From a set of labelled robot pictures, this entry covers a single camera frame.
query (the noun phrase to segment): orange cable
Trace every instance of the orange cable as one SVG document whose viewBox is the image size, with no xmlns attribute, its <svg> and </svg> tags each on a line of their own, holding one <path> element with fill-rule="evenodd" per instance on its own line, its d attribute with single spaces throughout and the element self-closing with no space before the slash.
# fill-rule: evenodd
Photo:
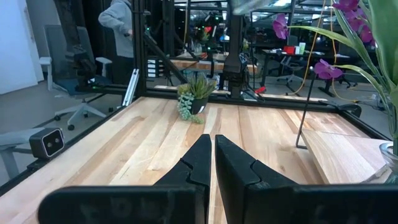
<svg viewBox="0 0 398 224">
<path fill-rule="evenodd" d="M 321 24 L 322 14 L 323 14 L 323 10 L 325 8 L 325 5 L 326 5 L 326 0 L 323 0 L 322 11 L 321 11 L 321 14 L 320 14 L 320 17 L 319 17 L 319 21 L 318 21 L 318 28 L 319 28 L 319 26 Z M 308 56 L 307 68 L 305 69 L 303 82 L 301 83 L 301 86 L 300 86 L 300 88 L 297 91 L 295 91 L 294 93 L 288 93 L 288 95 L 294 95 L 294 94 L 298 93 L 303 88 L 303 86 L 305 84 L 305 79 L 307 78 L 307 75 L 308 75 L 308 69 L 310 67 L 310 62 L 311 62 L 311 55 L 312 55 L 313 48 L 315 47 L 315 42 L 317 40 L 317 35 L 318 35 L 318 32 L 315 32 L 315 35 L 313 37 L 313 42 L 312 42 L 310 55 Z"/>
</svg>

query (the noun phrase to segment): glass vase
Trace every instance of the glass vase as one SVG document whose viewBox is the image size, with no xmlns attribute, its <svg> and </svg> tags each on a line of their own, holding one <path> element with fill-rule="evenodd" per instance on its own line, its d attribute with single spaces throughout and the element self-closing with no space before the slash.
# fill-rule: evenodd
<svg viewBox="0 0 398 224">
<path fill-rule="evenodd" d="M 394 155 L 393 143 L 384 143 L 379 146 L 381 155 L 386 164 L 372 175 L 364 184 L 398 184 L 398 156 Z"/>
</svg>

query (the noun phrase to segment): orchid leaf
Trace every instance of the orchid leaf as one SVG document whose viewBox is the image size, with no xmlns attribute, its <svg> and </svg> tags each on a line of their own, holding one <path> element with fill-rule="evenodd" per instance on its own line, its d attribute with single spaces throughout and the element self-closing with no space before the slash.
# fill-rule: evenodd
<svg viewBox="0 0 398 224">
<path fill-rule="evenodd" d="M 391 114 L 390 112 L 390 108 L 388 105 L 388 101 L 387 101 L 387 96 L 385 91 L 383 90 L 383 87 L 376 81 L 375 78 L 373 78 L 373 76 L 371 74 L 369 74 L 368 72 L 365 72 L 365 70 L 363 70 L 362 68 L 359 68 L 357 66 L 354 65 L 334 65 L 334 67 L 338 67 L 338 68 L 344 68 L 344 69 L 350 69 L 352 71 L 358 72 L 359 74 L 361 74 L 363 77 L 365 77 L 372 85 L 373 87 L 377 90 L 377 92 L 380 94 L 381 100 L 383 101 L 384 107 L 387 110 L 388 114 Z M 388 116 L 389 119 L 389 128 L 390 128 L 390 132 L 391 134 L 393 133 L 392 131 L 392 121 L 391 121 L 391 116 Z"/>
<path fill-rule="evenodd" d="M 366 72 L 362 68 L 359 68 L 359 67 L 354 66 L 354 65 L 334 65 L 334 67 L 350 69 L 352 71 L 358 72 L 363 77 L 365 77 L 375 87 L 375 89 L 377 90 L 377 92 L 380 95 L 385 97 L 386 94 L 385 94 L 385 92 L 383 90 L 383 87 L 377 82 L 377 80 L 375 78 L 373 78 L 373 76 L 371 74 L 369 74 L 368 72 Z"/>
<path fill-rule="evenodd" d="M 398 15 L 397 0 L 368 0 L 371 11 L 372 33 L 380 48 L 380 66 L 395 85 L 398 84 L 397 54 L 398 51 L 398 26 L 394 19 Z"/>
<path fill-rule="evenodd" d="M 382 65 L 384 65 L 385 62 L 384 62 L 384 59 L 381 57 L 381 55 L 382 54 L 380 52 L 380 48 L 378 46 L 376 46 L 377 61 L 379 62 L 379 66 L 380 66 L 381 72 L 383 73 L 383 77 L 387 80 L 388 85 L 389 85 L 389 88 L 386 88 L 386 89 L 387 89 L 387 91 L 390 91 L 390 90 L 394 89 L 396 87 L 396 85 L 392 82 L 392 80 L 390 79 L 390 77 L 388 75 L 385 75 L 385 74 L 387 74 L 387 71 L 384 68 L 384 66 L 382 66 Z"/>
<path fill-rule="evenodd" d="M 393 89 L 390 93 L 392 104 L 398 108 L 398 87 Z"/>
<path fill-rule="evenodd" d="M 365 13 L 366 18 L 371 19 L 371 11 L 368 9 L 368 7 L 365 6 L 363 0 L 359 1 L 359 6 L 362 9 L 363 13 Z"/>
<path fill-rule="evenodd" d="M 343 16 L 343 13 L 340 10 L 334 9 L 335 15 L 338 23 L 340 24 L 343 32 L 347 36 L 347 38 L 353 43 L 353 47 L 358 55 L 362 58 L 368 68 L 372 71 L 372 73 L 381 81 L 382 85 L 385 88 L 388 88 L 386 80 L 381 76 L 379 70 L 373 64 L 368 51 L 362 43 L 361 38 L 359 38 L 358 34 L 355 33 L 348 24 L 348 21 Z"/>
<path fill-rule="evenodd" d="M 289 26 L 289 28 L 300 28 L 300 29 L 314 31 L 321 35 L 325 35 L 325 36 L 329 37 L 330 39 L 337 40 L 338 42 L 341 42 L 349 47 L 354 47 L 353 44 L 351 43 L 351 41 L 347 37 L 345 37 L 341 34 L 338 34 L 336 32 L 332 32 L 330 30 L 326 30 L 326 29 L 322 29 L 322 28 L 318 28 L 318 27 L 310 27 L 310 26 Z"/>
</svg>

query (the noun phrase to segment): wall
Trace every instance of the wall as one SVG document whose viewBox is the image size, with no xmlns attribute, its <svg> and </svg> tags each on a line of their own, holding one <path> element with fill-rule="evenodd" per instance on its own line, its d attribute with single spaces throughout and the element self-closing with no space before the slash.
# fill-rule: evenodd
<svg viewBox="0 0 398 224">
<path fill-rule="evenodd" d="M 59 25 L 57 9 L 53 0 L 26 0 L 30 23 L 36 40 L 40 57 L 48 57 L 49 49 L 45 41 L 44 26 Z"/>
<path fill-rule="evenodd" d="M 21 0 L 0 1 L 0 94 L 36 85 L 42 76 L 24 7 Z"/>
</svg>

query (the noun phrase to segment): desk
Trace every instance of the desk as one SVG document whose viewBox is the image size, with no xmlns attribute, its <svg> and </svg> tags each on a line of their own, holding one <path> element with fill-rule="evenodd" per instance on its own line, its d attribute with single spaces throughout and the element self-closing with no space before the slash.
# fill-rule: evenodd
<svg viewBox="0 0 398 224">
<path fill-rule="evenodd" d="M 157 85 L 155 88 L 158 89 L 163 89 L 163 90 L 177 90 L 176 86 L 162 86 L 162 85 Z M 226 90 L 215 90 L 213 91 L 214 94 L 229 94 L 228 91 Z M 268 97 L 268 98 L 279 98 L 279 99 L 290 99 L 290 100 L 307 100 L 307 97 L 301 97 L 301 96 L 285 96 L 285 95 L 273 95 L 273 94 L 267 94 L 267 93 L 260 93 L 262 97 Z M 310 98 L 310 101 L 318 102 L 318 101 L 328 101 L 327 99 L 323 98 Z"/>
<path fill-rule="evenodd" d="M 179 55 L 178 57 L 181 58 L 192 58 L 192 56 L 189 53 L 184 53 Z M 214 64 L 214 72 L 215 73 L 223 73 L 224 69 L 224 61 L 226 59 L 226 56 L 223 54 L 213 54 L 213 58 L 218 61 L 222 62 L 216 62 Z M 206 71 L 209 72 L 211 70 L 211 63 L 210 62 L 195 62 L 195 61 L 189 61 L 189 60 L 171 60 L 173 64 L 180 69 L 185 69 L 188 68 L 189 70 L 196 70 L 199 72 Z M 248 65 L 249 73 L 253 74 L 253 65 Z M 254 73 L 257 73 L 257 66 L 254 66 Z"/>
<path fill-rule="evenodd" d="M 250 155 L 300 184 L 322 184 L 308 151 L 295 148 L 303 111 L 210 103 L 205 124 L 182 121 L 177 100 L 139 98 L 0 198 L 0 220 L 37 223 L 41 200 L 70 185 L 152 185 L 201 134 L 223 134 Z M 305 129 L 365 136 L 338 114 L 308 112 Z M 215 158 L 209 223 L 226 223 Z"/>
<path fill-rule="evenodd" d="M 266 85 L 266 77 L 267 77 L 268 72 L 269 72 L 269 70 L 268 70 L 268 60 L 269 60 L 270 56 L 298 57 L 298 58 L 301 58 L 301 57 L 308 58 L 310 56 L 310 54 L 308 54 L 308 53 L 304 53 L 302 55 L 278 54 L 276 52 L 273 52 L 272 50 L 262 50 L 262 53 L 265 55 L 265 57 L 264 57 L 264 70 L 262 71 L 262 80 L 261 80 L 261 83 L 260 83 L 261 86 L 265 86 Z M 319 54 L 315 54 L 315 53 L 312 53 L 311 58 L 315 58 L 317 60 L 322 58 L 322 59 L 324 59 L 326 61 L 334 59 L 333 55 L 330 55 L 330 54 L 319 55 Z"/>
</svg>

